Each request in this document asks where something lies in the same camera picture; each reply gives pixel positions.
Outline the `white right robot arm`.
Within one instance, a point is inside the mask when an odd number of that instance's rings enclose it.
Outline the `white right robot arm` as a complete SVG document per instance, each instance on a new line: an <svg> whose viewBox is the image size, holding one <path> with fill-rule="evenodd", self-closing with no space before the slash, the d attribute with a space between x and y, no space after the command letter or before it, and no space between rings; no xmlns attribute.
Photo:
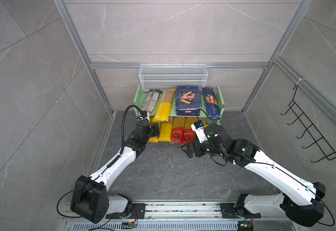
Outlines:
<svg viewBox="0 0 336 231"><path fill-rule="evenodd" d="M192 126L195 138L181 146L189 158L221 157L225 163L245 168L278 188L276 195L256 196L242 193L234 210L243 218L259 218L261 215L286 216L293 222L311 227L324 216L322 198L326 188L320 182L311 183L270 159L256 145L245 139L233 140L223 126L217 124Z"/></svg>

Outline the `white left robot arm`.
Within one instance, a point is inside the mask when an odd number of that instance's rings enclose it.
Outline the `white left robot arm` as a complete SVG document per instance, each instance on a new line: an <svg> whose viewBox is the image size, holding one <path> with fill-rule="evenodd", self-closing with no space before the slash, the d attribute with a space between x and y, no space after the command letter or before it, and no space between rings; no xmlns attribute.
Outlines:
<svg viewBox="0 0 336 231"><path fill-rule="evenodd" d="M159 124L141 120L119 152L90 176L80 176L75 182L70 210L80 217L99 223L106 215L129 217L132 199L121 194L109 196L108 191L122 171L145 150L151 137L159 135Z"/></svg>

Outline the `clear brown spaghetti package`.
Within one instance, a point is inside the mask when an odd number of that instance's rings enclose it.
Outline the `clear brown spaghetti package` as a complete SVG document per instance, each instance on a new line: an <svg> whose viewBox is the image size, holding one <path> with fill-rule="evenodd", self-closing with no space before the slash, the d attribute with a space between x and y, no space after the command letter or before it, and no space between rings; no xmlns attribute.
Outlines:
<svg viewBox="0 0 336 231"><path fill-rule="evenodd" d="M151 89L148 93L147 96L145 98L145 101L142 105L141 110L142 111L147 111L149 114L152 114L155 105L158 101L159 95L162 93L162 90L158 90L158 89Z"/></svg>

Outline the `blue Barilla spaghetti box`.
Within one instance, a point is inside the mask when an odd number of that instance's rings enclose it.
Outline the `blue Barilla spaghetti box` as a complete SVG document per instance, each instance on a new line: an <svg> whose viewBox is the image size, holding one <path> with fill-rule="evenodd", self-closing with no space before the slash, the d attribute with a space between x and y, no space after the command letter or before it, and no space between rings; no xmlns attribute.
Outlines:
<svg viewBox="0 0 336 231"><path fill-rule="evenodd" d="M202 91L203 97L205 99L208 118L211 120L220 120L221 112L215 97L214 89L204 87Z"/></svg>

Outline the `red spaghetti package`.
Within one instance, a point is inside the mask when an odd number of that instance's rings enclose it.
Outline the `red spaghetti package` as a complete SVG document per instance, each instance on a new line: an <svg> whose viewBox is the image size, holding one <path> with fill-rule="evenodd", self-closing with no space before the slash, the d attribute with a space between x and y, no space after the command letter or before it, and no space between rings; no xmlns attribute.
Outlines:
<svg viewBox="0 0 336 231"><path fill-rule="evenodd" d="M196 117L186 117L184 128L182 145L192 142L195 139L195 132L192 130L191 126L197 121Z"/></svg>
<svg viewBox="0 0 336 231"><path fill-rule="evenodd" d="M185 117L174 117L172 123L171 131L171 143L183 142L183 131L184 131Z"/></svg>

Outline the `yellow spaghetti package underneath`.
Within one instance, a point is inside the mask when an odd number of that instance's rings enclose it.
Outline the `yellow spaghetti package underneath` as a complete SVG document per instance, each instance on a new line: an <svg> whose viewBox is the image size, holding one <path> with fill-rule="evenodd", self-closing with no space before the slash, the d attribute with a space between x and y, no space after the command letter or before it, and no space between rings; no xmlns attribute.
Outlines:
<svg viewBox="0 0 336 231"><path fill-rule="evenodd" d="M153 132L153 134L155 136L151 136L150 139L149 139L149 142L158 143L158 138L159 138L159 135L160 135L160 123L159 122L154 122L153 119L154 119L154 116L150 116L150 124L151 124L151 126L153 126L154 128L157 129L157 132Z"/></svg>

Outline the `red spaghetti package front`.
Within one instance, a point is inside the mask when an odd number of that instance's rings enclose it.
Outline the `red spaghetti package front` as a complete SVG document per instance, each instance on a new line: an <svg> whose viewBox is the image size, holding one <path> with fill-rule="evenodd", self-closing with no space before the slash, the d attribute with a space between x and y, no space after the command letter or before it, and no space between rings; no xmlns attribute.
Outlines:
<svg viewBox="0 0 336 231"><path fill-rule="evenodd" d="M195 132L192 130L191 126L197 121L196 117L186 117L184 128L182 145L192 142L195 139Z"/></svg>

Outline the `yellow Pastatime spaghetti package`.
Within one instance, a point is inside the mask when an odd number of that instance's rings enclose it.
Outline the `yellow Pastatime spaghetti package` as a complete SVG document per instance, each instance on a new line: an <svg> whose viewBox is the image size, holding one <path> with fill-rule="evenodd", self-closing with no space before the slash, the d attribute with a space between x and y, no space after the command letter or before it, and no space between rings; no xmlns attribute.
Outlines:
<svg viewBox="0 0 336 231"><path fill-rule="evenodd" d="M169 120L175 89L163 90L162 96L157 106L153 122L163 122Z"/></svg>

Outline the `blue Barilla pasta bag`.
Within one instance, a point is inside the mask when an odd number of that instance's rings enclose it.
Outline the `blue Barilla pasta bag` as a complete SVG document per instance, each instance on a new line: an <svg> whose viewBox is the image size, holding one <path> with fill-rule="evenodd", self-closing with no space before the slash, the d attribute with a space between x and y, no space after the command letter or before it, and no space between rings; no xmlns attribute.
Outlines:
<svg viewBox="0 0 336 231"><path fill-rule="evenodd" d="M178 116L197 116L197 114L200 114L200 88L198 86L178 86L176 88L175 107Z"/></svg>

